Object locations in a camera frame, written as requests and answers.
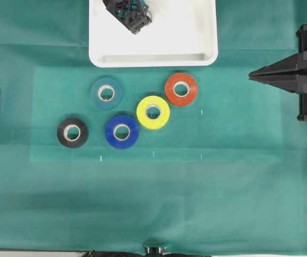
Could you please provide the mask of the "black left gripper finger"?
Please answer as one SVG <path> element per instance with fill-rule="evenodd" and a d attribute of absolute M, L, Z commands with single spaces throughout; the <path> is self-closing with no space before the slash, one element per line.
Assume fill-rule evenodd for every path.
<path fill-rule="evenodd" d="M 132 26 L 147 26 L 152 22 L 152 14 L 145 1 L 132 1 L 132 12 L 134 13 Z"/>
<path fill-rule="evenodd" d="M 132 12 L 132 1 L 103 0 L 106 9 L 121 22 L 130 32 L 137 34 L 143 26 L 132 26 L 134 13 Z"/>

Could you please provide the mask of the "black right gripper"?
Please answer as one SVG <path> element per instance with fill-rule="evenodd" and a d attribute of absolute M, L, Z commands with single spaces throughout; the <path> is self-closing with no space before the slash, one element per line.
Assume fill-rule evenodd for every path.
<path fill-rule="evenodd" d="M 296 35 L 299 53 L 249 73 L 249 79 L 290 93 L 300 94 L 297 119 L 307 122 L 307 75 L 272 75 L 307 69 L 307 24 L 302 25 Z"/>

